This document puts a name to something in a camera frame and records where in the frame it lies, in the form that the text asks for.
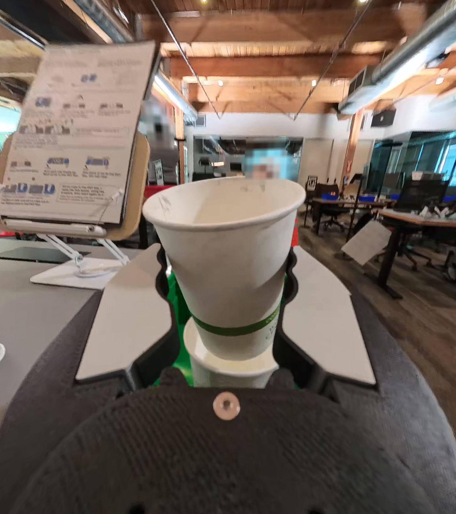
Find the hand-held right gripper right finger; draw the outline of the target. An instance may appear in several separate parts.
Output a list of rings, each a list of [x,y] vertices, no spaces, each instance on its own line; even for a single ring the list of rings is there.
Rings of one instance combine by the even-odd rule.
[[[323,392],[338,380],[375,388],[377,380],[352,296],[341,280],[299,246],[289,251],[273,357],[300,389]]]

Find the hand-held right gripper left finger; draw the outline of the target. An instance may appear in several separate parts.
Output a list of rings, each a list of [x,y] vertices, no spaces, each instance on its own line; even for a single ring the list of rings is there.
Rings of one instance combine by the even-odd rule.
[[[104,288],[75,375],[80,385],[120,379],[130,391],[158,381],[180,354],[178,324],[168,300],[166,253],[143,250]]]

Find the grey desk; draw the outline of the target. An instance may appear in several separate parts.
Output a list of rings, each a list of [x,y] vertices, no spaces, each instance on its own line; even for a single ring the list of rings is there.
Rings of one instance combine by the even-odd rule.
[[[0,239],[0,254],[53,250],[46,242]],[[54,263],[0,258],[0,423],[14,393],[41,353],[92,295],[92,290],[31,283]]]

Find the wooden document stand white base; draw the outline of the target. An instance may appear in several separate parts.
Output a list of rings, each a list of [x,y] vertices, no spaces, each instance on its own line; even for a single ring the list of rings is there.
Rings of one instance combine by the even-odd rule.
[[[155,59],[154,74],[158,68],[158,58],[159,50]],[[150,80],[147,93],[151,90],[153,80],[154,77]],[[6,155],[12,135],[4,143],[1,151],[0,179],[5,172]],[[129,263],[128,256],[116,247],[114,241],[128,238],[139,227],[149,156],[148,140],[137,129],[123,215],[121,221],[116,224],[0,217],[0,230],[36,235],[68,258],[67,262],[32,276],[32,283],[101,290]]]

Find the grey tilted board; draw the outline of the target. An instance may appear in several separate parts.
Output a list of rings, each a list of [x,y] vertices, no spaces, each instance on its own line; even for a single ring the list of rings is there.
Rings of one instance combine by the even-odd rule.
[[[342,246],[341,252],[364,266],[387,247],[391,234],[382,223],[371,220]]]

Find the wooden table black legs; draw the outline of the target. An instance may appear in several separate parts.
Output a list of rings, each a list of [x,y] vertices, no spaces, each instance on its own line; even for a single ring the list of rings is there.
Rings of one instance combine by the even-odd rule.
[[[405,254],[409,238],[417,233],[426,233],[429,237],[435,236],[435,239],[440,241],[456,242],[456,218],[424,217],[392,209],[381,210],[379,217],[385,227],[392,230],[375,281],[392,299],[401,300],[402,295],[388,285],[388,279],[396,257]]]

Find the printed instruction sheet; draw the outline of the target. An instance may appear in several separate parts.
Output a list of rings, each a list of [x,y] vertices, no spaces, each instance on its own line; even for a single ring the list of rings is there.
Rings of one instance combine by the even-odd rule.
[[[48,45],[0,179],[0,217],[121,221],[154,41]]]

